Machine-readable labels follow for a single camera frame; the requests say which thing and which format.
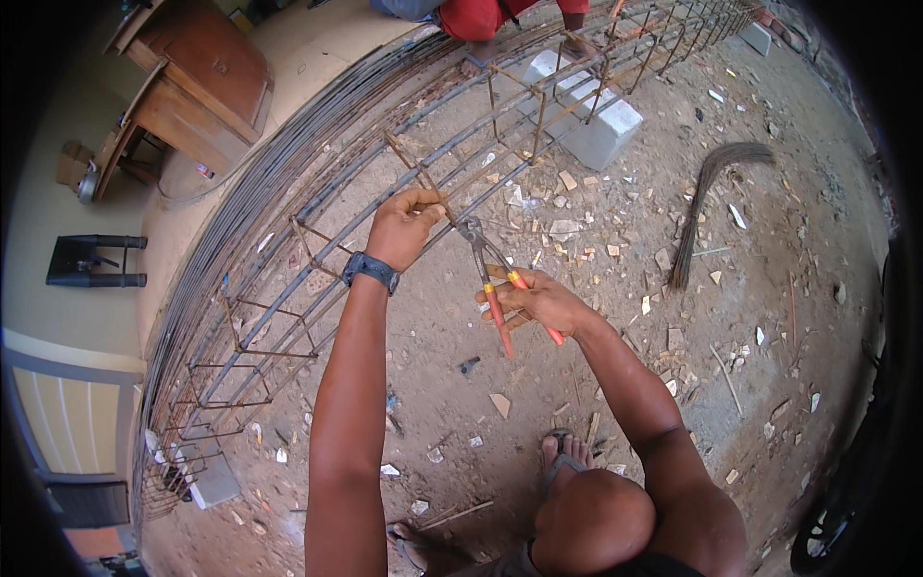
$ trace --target hand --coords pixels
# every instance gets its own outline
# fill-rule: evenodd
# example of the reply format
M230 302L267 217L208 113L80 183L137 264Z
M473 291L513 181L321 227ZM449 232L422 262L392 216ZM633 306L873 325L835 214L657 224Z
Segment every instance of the hand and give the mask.
M497 279L507 278L507 273L497 265L488 264L487 274ZM594 310L577 298L577 295L564 288L541 270L517 268L516 271L525 281L529 290L517 289L509 282L497 287L497 300L503 307L504 314L511 310L518 311L516 316L503 324L504 331L512 331L535 319L550 329L557 329L563 336L573 336L587 321L599 318ZM474 296L478 303L487 302L484 291ZM490 310L484 311L481 319L490 320L494 316Z
M429 229L446 215L438 202L438 192L425 188L409 188L386 200L375 212L366 254L397 272L407 270L426 243Z

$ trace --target black plastic chair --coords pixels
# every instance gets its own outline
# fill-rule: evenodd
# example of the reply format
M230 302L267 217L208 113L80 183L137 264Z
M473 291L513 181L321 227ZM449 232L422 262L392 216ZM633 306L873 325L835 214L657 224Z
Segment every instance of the black plastic chair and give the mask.
M120 246L122 253L122 266L117 262L96 254L97 246ZM128 249L137 248L144 250L148 246L147 236L114 236L111 234L75 234L73 236L58 236L54 243L54 253L51 264L48 265L48 275L45 284L56 286L79 286L94 288L99 286L140 286L148 284L146 274L126 274ZM119 274L94 274L93 267L103 263L121 269Z

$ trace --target tiled floor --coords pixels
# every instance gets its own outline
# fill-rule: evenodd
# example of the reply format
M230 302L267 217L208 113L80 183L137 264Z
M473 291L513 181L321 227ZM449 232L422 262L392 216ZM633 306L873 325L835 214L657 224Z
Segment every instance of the tiled floor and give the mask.
M331 0L313 10L300 0L250 32L275 74L276 88L263 138L295 113L353 62L418 25L375 12L367 0ZM221 180L205 180L196 163L173 151L164 163L161 189L171 198L193 198ZM177 272L217 209L227 185L195 201L169 202L151 191L141 233L148 237L139 268L148 286L138 292L138 335L147 360L156 339L160 311L166 307Z

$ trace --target pliers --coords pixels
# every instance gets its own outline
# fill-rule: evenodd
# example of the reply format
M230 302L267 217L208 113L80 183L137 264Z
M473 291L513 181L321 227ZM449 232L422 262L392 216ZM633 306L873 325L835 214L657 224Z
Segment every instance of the pliers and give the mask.
M487 298L487 303L490 305L490 312L494 316L494 322L497 324L497 330L500 333L500 340L503 341L503 347L506 349L507 356L509 358L513 357L513 343L512 339L509 337L509 333L503 331L501 327L503 326L503 308L500 306L500 302L497 300L497 292L494 288L494 284L490 281L490 275L487 274L487 267L484 264L484 250L487 249L487 252L493 255L493 257L500 263L500 266L503 267L503 271L507 273L507 278L509 282L518 289L528 290L529 286L526 285L525 281L522 279L520 274L513 270L507 260L503 257L503 253L494 246L492 242L487 240L487 237L484 236L484 230L481 228L481 221L477 217L469 216L462 221L458 222L458 232L461 236L471 244L471 250L474 254L474 264L477 266L477 271L481 275L481 282L484 284L484 296ZM555 341L555 344L561 345L564 344L564 337L561 336L561 333L555 331L554 329L549 329L545 327L545 330L548 331L548 334L551 335L551 338Z

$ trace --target red shorts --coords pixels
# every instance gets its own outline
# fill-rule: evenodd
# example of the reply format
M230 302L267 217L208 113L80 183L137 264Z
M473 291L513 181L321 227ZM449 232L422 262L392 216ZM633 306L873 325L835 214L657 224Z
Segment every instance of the red shorts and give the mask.
M536 2L538 0L507 0L506 4L516 16ZM557 5L563 14L590 11L590 0L557 0ZM438 10L442 29L455 40L466 42L491 40L509 19L497 0L447 0Z

